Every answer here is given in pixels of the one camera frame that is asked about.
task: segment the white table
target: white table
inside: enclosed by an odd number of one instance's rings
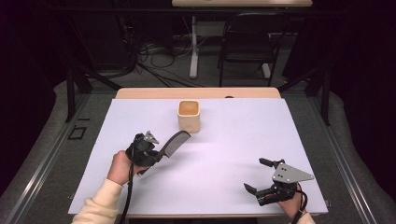
[[[311,7],[311,0],[173,0],[174,7]],[[191,23],[191,67],[190,78],[198,76],[197,20]],[[262,68],[266,77],[270,76],[268,64]]]
[[[239,98],[222,98],[228,95]],[[112,155],[127,148],[137,133],[150,130],[160,141],[156,149],[161,149],[178,131],[180,99],[200,102],[201,131],[192,133],[171,158],[163,158],[134,179],[127,217],[283,215],[277,204],[259,206],[244,188],[244,183],[257,189],[273,184],[274,168],[259,164],[259,158],[284,159],[314,175],[286,102],[275,88],[120,90],[107,112],[70,214],[78,213],[84,199],[96,192],[106,177]],[[327,213],[317,181],[301,185],[309,197],[308,211]],[[126,196],[124,188],[120,212]]]

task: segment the white sleeve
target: white sleeve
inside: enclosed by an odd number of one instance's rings
[[[113,224],[119,213],[117,202],[122,186],[105,179],[95,196],[85,200],[81,211],[74,216],[73,223]]]
[[[315,221],[312,219],[311,214],[305,213],[302,217],[300,217],[297,224],[315,224]]]

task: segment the floor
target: floor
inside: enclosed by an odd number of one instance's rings
[[[280,74],[288,59],[293,39],[293,36],[288,37],[280,52],[273,86],[280,86],[286,81]],[[150,55],[142,54],[140,62],[152,73],[137,66],[127,76],[113,76],[109,71],[103,74],[124,87],[164,87],[165,84],[183,86],[169,79],[177,79],[178,82],[193,86],[216,87],[219,83],[219,40],[200,38],[199,43],[199,75],[196,79],[188,76],[191,59],[188,48],[181,49],[176,57],[169,57],[162,53],[161,48],[151,45]],[[261,75],[261,71],[256,68],[230,64],[227,65],[226,73],[230,76]],[[72,197],[72,189],[78,185],[78,176],[89,158],[92,144],[106,115],[106,108],[115,96],[113,90],[99,81],[92,79],[91,83],[94,88],[92,94],[77,92],[77,114],[69,123],[64,123],[67,116],[65,83],[55,88],[57,102],[51,117],[22,168],[0,199],[0,223],[70,223],[71,216],[67,214],[67,209],[71,201],[67,198]],[[266,85],[265,80],[226,80],[224,84]],[[305,85],[303,82],[296,85],[283,92],[282,97],[287,99],[314,171],[322,174],[318,175],[318,182],[321,183],[323,195],[329,204],[329,214],[315,217],[316,222],[395,223],[394,201],[375,183],[350,141],[342,101],[332,94],[331,126],[327,127],[318,116],[317,99],[304,97]],[[84,141],[67,140],[75,125],[89,127],[90,133]],[[259,218],[258,221],[288,222],[285,217]]]

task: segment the black cable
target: black cable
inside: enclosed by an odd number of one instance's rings
[[[184,47],[179,47],[179,48],[177,48],[177,51],[179,51],[179,52],[177,52],[176,54],[175,54],[175,56],[177,56],[177,57],[182,57],[182,56],[185,56],[185,55],[187,55],[186,54],[186,50],[188,50],[187,52],[190,52],[191,51],[191,48],[192,48],[192,41],[191,41],[191,39],[189,39],[190,41],[184,41],[186,44],[184,45]]]
[[[142,46],[142,48],[144,48],[143,51],[145,51],[146,53],[143,53],[142,50],[140,50],[139,57],[141,62],[145,62],[149,58],[149,48],[147,44],[142,44]]]
[[[146,56],[152,56],[152,55],[155,55],[156,53],[149,53],[149,51],[150,50],[152,50],[152,49],[163,49],[163,47],[161,47],[161,46],[158,46],[156,43],[150,43],[151,45],[153,45],[153,47],[151,48],[151,49],[148,49],[147,47],[144,49],[144,50],[141,50],[140,51],[140,54],[143,54],[143,55],[146,55]],[[180,56],[186,56],[186,53],[185,53],[185,51],[188,49],[189,51],[191,50],[191,47],[189,47],[188,48],[188,45],[190,45],[189,44],[189,42],[186,42],[186,44],[185,44],[185,46],[184,47],[177,47],[177,48],[174,48],[173,49],[173,51],[178,51],[178,52],[174,52],[174,56],[176,56],[176,57],[180,57]]]
[[[134,71],[134,67],[127,67],[124,70],[120,71],[117,74],[113,74],[113,75],[102,75],[103,77],[106,77],[107,79],[112,79],[112,78],[116,78],[116,77],[124,77],[130,73],[132,73]]]
[[[128,195],[126,197],[126,202],[124,206],[124,210],[122,212],[122,216],[120,218],[119,224],[123,224],[125,222],[126,213],[128,212],[129,204],[131,203],[131,196],[132,196],[132,188],[134,186],[134,148],[136,142],[134,141],[134,146],[131,150],[131,167],[129,168],[129,181],[128,181]]]
[[[183,81],[185,81],[185,82],[187,82],[187,83],[190,83],[191,85],[195,85],[195,86],[198,86],[198,87],[204,87],[204,86],[202,86],[202,85],[199,85],[199,84],[190,82],[190,81],[184,79],[183,77],[178,76],[176,73],[170,72],[170,71],[168,71],[168,70],[165,70],[165,69],[162,69],[162,68],[157,68],[157,67],[156,67],[156,68],[149,67],[149,66],[146,66],[146,67],[147,67],[147,68],[151,68],[151,69],[158,69],[158,70],[161,70],[161,71],[170,73],[170,74],[174,75],[175,77],[178,77],[178,78],[180,78],[181,80],[183,80]],[[185,83],[180,83],[180,84],[185,85],[185,86],[187,86],[187,87],[193,87],[193,86],[187,85],[187,84],[185,84]]]
[[[301,194],[301,204],[300,204],[300,208],[297,211],[296,215],[294,215],[294,219],[291,222],[291,224],[296,224],[298,222],[298,220],[301,218],[306,205],[308,204],[308,196],[305,194],[305,192],[303,192],[302,190],[295,190],[296,193],[300,193]]]
[[[156,78],[158,78],[159,80],[161,80],[163,83],[166,83],[167,87],[175,87],[174,85],[172,85],[172,83],[169,80],[169,78],[167,77],[163,77],[160,74],[156,73],[155,71],[151,70],[149,67],[145,66],[146,71],[150,72],[153,76],[155,76]]]
[[[160,54],[160,53],[152,54],[152,55],[151,55],[151,58],[150,58],[150,63],[151,63],[154,67],[158,67],[158,68],[165,68],[165,67],[171,66],[171,65],[175,62],[176,56],[175,56],[175,54],[173,54],[172,52],[166,52],[166,53],[163,53],[163,55],[169,55],[169,56],[172,57],[172,61],[171,61],[169,64],[166,64],[166,65],[163,65],[163,66],[159,66],[159,65],[154,64],[154,62],[153,62],[154,55],[158,55],[158,54]]]
[[[158,80],[161,81],[161,83],[163,85],[165,85],[166,87],[173,87],[169,82],[167,83],[167,81],[162,80],[162,77],[158,74],[155,74],[154,72],[150,71],[145,65],[143,65],[142,63],[137,63],[137,65],[139,65],[142,69],[148,71],[150,74],[152,74],[154,77],[156,77]]]

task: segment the person's arm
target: person's arm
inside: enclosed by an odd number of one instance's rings
[[[129,180],[131,161],[121,150],[113,157],[107,178],[96,194],[85,200],[81,211],[74,216],[73,223],[114,223],[117,214],[117,202],[120,198],[123,185]],[[145,168],[135,166],[134,174]]]
[[[278,202],[277,204],[279,204],[279,206],[283,209],[283,211],[285,211],[286,215],[288,215],[291,220],[294,220],[294,216],[297,214],[302,204],[301,199],[301,194],[295,193],[292,199],[285,202]],[[302,216],[297,221],[297,224],[315,224],[315,221],[305,209],[302,213]]]

